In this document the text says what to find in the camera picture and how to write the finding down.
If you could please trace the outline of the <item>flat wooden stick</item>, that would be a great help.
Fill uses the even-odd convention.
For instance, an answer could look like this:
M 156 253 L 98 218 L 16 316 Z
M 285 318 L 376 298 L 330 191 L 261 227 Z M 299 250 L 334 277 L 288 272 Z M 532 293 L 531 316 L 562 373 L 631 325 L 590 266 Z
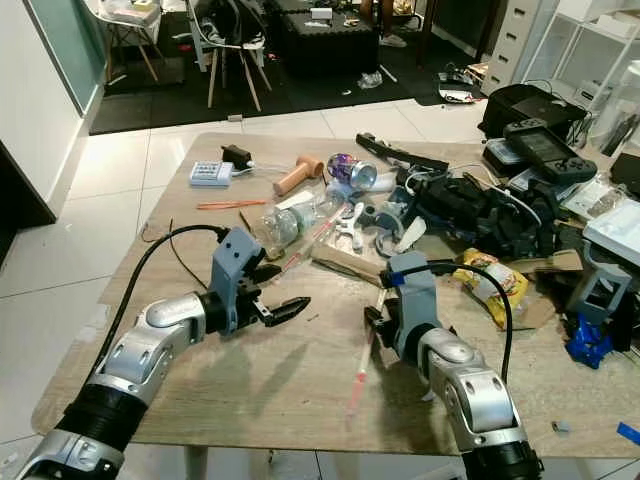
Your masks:
M 358 276 L 365 282 L 381 289 L 387 288 L 381 279 L 381 273 L 383 273 L 385 266 L 357 255 L 357 253 L 339 250 L 329 244 L 317 244 L 311 248 L 311 257 L 312 260 L 319 262 L 326 268 Z

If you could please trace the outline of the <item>white plastic tool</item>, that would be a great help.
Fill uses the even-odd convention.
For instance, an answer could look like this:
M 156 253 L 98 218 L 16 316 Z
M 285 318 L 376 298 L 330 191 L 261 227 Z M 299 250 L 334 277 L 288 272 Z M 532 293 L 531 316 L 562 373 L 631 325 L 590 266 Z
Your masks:
M 337 232 L 339 236 L 348 236 L 351 238 L 351 248 L 356 253 L 364 252 L 365 237 L 360 224 L 358 224 L 358 220 L 364 215 L 364 211 L 364 202 L 357 202 L 357 204 L 349 206 L 347 210 L 344 210 L 343 214 L 339 216 L 339 219 L 335 221 L 335 232 Z

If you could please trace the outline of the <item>thin orange stick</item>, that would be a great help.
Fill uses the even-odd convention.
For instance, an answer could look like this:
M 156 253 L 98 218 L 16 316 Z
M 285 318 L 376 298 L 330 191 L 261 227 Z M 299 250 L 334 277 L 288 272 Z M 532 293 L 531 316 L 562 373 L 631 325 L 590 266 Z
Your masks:
M 241 200 L 241 201 L 219 201 L 197 204 L 197 210 L 223 210 L 223 209 L 243 209 L 243 207 L 265 205 L 265 200 Z

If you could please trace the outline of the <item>purple drink can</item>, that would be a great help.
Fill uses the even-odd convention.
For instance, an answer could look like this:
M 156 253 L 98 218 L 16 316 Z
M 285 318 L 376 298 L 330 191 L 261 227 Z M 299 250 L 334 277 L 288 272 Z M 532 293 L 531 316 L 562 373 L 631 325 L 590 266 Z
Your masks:
M 378 183 L 378 168 L 369 161 L 358 160 L 351 154 L 334 154 L 326 161 L 326 172 L 351 189 L 370 191 Z

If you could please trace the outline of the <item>black power adapter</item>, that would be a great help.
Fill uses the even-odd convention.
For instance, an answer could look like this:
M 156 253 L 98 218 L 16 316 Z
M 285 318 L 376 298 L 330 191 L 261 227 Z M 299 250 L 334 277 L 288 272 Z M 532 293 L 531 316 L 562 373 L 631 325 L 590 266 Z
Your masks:
M 232 172 L 237 175 L 255 168 L 251 152 L 233 143 L 221 146 L 221 161 L 229 164 Z

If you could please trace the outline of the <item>brown cardboard piece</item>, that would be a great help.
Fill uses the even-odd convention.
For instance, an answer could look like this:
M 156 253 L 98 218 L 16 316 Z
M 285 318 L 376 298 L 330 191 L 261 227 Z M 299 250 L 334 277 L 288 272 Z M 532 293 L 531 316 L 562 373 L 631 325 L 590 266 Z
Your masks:
M 507 262 L 509 268 L 518 271 L 529 280 L 525 297 L 518 302 L 513 329 L 531 330 L 545 326 L 550 321 L 559 320 L 563 314 L 563 301 L 554 300 L 541 288 L 545 285 L 536 282 L 538 274 L 570 273 L 580 274 L 582 260 L 576 250 L 562 250 L 544 259 L 521 259 Z

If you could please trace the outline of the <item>black floor mat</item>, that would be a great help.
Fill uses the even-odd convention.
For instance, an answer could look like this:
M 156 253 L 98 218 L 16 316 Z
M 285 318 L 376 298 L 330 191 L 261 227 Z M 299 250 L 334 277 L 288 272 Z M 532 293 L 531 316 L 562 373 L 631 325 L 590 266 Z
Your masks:
M 287 58 L 271 52 L 265 61 L 269 86 L 256 87 L 256 99 L 244 83 L 244 70 L 237 58 L 230 60 L 228 86 L 209 95 L 209 74 L 201 72 L 189 50 L 189 23 L 178 12 L 165 14 L 159 27 L 159 49 L 164 59 L 156 73 L 164 79 L 183 69 L 179 83 L 157 84 L 138 63 L 134 47 L 116 49 L 116 60 L 128 60 L 128 74 L 109 84 L 90 123 L 91 134 L 120 133 L 138 129 L 221 122 L 230 115 L 266 116 L 329 108 L 348 108 L 402 99 L 425 100 L 434 95 L 436 77 L 448 67 L 467 67 L 474 55 L 436 36 L 430 37 L 424 56 L 417 55 L 419 35 L 406 33 L 406 47 L 380 47 L 378 60 L 387 69 L 383 83 L 370 90 L 357 86 L 357 74 L 303 73 L 291 68 Z

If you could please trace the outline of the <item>flat white red packet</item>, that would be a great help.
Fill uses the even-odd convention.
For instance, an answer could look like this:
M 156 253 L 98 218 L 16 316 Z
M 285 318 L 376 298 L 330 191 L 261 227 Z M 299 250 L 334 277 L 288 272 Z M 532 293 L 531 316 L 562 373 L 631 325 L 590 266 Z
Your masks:
M 442 86 L 436 90 L 436 96 L 447 104 L 474 104 L 476 102 L 476 97 L 472 95 L 470 88 Z

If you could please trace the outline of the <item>flat white box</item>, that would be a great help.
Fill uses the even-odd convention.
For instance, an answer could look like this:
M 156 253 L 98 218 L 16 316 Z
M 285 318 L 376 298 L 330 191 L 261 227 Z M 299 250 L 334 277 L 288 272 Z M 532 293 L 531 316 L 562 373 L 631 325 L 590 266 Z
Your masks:
M 622 198 L 612 210 L 591 219 L 582 236 L 613 255 L 640 266 L 640 202 Z

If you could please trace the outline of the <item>white chair with wooden legs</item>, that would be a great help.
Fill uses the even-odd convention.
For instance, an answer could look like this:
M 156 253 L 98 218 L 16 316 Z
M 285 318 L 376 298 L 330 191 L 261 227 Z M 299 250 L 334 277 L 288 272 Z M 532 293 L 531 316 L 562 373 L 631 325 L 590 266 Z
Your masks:
M 259 93 L 257 93 L 255 76 L 261 79 L 264 86 L 271 90 L 268 77 L 265 76 L 265 70 L 262 68 L 262 51 L 265 49 L 265 27 L 262 35 L 257 38 L 253 44 L 244 44 L 241 46 L 219 44 L 221 38 L 215 31 L 210 19 L 198 19 L 192 4 L 195 0 L 183 0 L 186 5 L 189 27 L 191 27 L 191 35 L 193 47 L 197 52 L 197 59 L 207 60 L 207 73 L 209 73 L 209 81 L 207 81 L 206 106 L 212 108 L 214 105 L 215 88 L 221 84 L 223 87 L 228 86 L 229 60 L 237 58 L 241 64 L 244 79 L 248 90 L 253 108 L 260 113 L 261 102 Z
M 159 0 L 87 0 L 91 13 L 105 23 L 104 51 L 106 58 L 104 79 L 113 84 L 116 76 L 113 49 L 116 44 L 124 44 L 129 37 L 137 38 L 134 45 L 140 50 L 143 64 L 150 73 L 155 84 L 160 83 L 159 74 L 148 50 L 154 51 L 156 58 L 163 59 L 163 54 L 156 45 L 154 29 L 157 29 L 163 14 Z

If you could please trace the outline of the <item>black storage crate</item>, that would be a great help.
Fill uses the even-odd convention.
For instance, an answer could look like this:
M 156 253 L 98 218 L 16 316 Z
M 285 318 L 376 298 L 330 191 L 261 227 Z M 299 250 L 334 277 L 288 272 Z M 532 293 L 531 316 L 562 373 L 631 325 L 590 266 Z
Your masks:
M 314 19 L 306 0 L 265 0 L 268 44 L 292 76 L 339 76 L 379 70 L 379 36 L 357 13 Z

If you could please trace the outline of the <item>black jacket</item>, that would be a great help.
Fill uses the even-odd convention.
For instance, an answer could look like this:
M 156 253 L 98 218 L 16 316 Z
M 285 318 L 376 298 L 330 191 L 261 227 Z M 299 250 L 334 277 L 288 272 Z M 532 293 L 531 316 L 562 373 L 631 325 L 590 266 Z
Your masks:
M 219 44 L 253 44 L 264 32 L 256 0 L 195 0 L 198 19 L 210 19 L 221 38 Z

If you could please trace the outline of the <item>person's bare legs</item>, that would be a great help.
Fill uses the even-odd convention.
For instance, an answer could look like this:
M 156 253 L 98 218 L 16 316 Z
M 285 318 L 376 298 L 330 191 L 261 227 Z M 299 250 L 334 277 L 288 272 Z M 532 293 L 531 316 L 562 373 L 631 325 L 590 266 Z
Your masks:
M 379 45 L 404 49 L 407 42 L 394 33 L 394 19 L 396 19 L 396 0 L 361 0 L 358 12 L 369 20 L 376 20 L 379 33 Z

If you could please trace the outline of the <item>white drawer cabinet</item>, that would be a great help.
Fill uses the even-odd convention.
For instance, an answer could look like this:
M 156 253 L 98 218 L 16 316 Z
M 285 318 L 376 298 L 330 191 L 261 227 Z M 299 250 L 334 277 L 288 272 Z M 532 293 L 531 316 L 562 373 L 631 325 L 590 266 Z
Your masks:
M 495 33 L 494 49 L 481 79 L 480 91 L 485 96 L 521 81 L 522 58 L 540 6 L 541 0 L 506 0 L 506 9 L 500 18 L 502 23 Z

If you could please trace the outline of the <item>white shelf unit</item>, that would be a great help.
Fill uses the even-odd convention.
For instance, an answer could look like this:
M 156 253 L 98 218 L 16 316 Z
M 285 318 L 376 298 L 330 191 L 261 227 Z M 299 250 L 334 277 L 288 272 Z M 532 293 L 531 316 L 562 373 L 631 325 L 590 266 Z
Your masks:
M 611 102 L 631 61 L 640 60 L 640 0 L 547 0 L 532 27 L 520 81 L 588 115 L 573 128 L 580 146 L 602 147 L 618 114 Z

